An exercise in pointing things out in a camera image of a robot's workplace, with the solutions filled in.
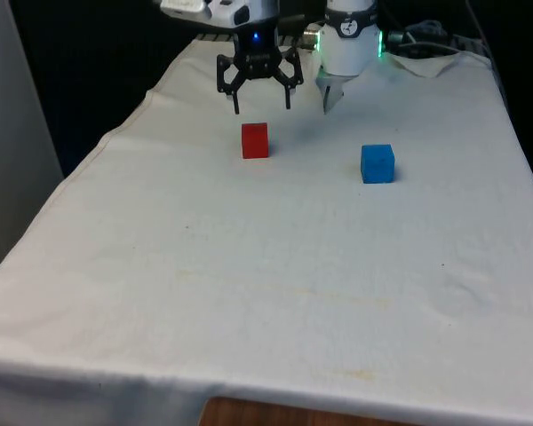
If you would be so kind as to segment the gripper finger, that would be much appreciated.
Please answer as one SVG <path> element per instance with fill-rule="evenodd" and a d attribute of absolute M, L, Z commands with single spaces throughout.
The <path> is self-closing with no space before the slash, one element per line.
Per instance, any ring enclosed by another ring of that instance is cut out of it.
<path fill-rule="evenodd" d="M 292 66 L 292 76 L 286 75 L 281 70 L 280 65 L 283 62 Z M 291 93 L 297 86 L 304 82 L 300 57 L 298 50 L 295 47 L 290 47 L 286 51 L 280 51 L 278 48 L 275 49 L 273 78 L 283 86 L 285 92 L 285 107 L 287 110 L 290 110 Z"/>
<path fill-rule="evenodd" d="M 231 97 L 234 104 L 235 114 L 240 114 L 238 91 L 249 78 L 250 56 L 246 53 L 236 53 L 234 57 L 222 54 L 217 56 L 217 90 Z M 237 72 L 230 83 L 225 79 L 225 73 L 234 67 Z"/>

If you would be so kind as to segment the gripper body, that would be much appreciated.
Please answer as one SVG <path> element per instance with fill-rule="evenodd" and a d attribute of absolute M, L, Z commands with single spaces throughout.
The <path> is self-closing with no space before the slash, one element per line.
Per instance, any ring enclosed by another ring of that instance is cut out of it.
<path fill-rule="evenodd" d="M 282 54 L 278 46 L 277 20 L 262 20 L 235 31 L 234 65 L 244 81 L 275 78 Z"/>

